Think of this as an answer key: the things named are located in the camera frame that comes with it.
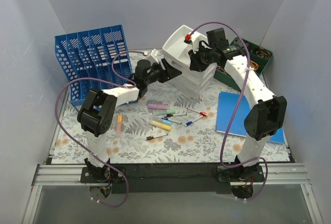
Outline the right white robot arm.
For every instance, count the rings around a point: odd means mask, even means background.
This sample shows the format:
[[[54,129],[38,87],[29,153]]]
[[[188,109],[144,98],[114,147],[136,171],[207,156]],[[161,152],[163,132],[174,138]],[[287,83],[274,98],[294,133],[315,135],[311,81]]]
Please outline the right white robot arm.
[[[223,28],[207,32],[207,41],[199,41],[196,51],[189,51],[191,69],[203,69],[217,63],[240,87],[250,112],[244,120],[246,138],[233,165],[223,165],[223,175],[246,181],[258,170],[262,150],[284,121],[287,101],[276,96],[260,80],[250,63],[250,53],[242,38],[230,45]]]

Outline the white drawer organizer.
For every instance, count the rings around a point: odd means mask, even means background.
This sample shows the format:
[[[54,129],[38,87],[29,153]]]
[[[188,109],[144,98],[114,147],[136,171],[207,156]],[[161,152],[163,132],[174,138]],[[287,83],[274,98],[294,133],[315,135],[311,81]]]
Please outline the white drawer organizer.
[[[164,58],[174,68],[180,70],[182,74],[169,81],[170,84],[178,88],[183,94],[198,98],[214,78],[217,64],[210,64],[204,72],[191,71],[190,58],[188,52],[192,46],[184,42],[187,34],[193,29],[182,25],[164,43],[162,52]]]

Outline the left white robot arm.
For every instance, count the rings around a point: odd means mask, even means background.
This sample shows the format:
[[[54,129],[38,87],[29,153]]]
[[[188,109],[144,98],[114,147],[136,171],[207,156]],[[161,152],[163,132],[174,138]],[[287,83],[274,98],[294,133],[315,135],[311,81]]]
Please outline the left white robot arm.
[[[125,84],[108,90],[93,88],[89,91],[77,120],[85,131],[87,138],[88,158],[84,159],[89,174],[98,182],[106,182],[114,173],[107,165],[110,164],[107,154],[105,133],[112,124],[115,108],[123,104],[141,99],[147,92],[147,87],[154,83],[170,81],[182,72],[166,59],[151,63],[147,59],[138,61],[135,72],[129,77],[133,83]]]

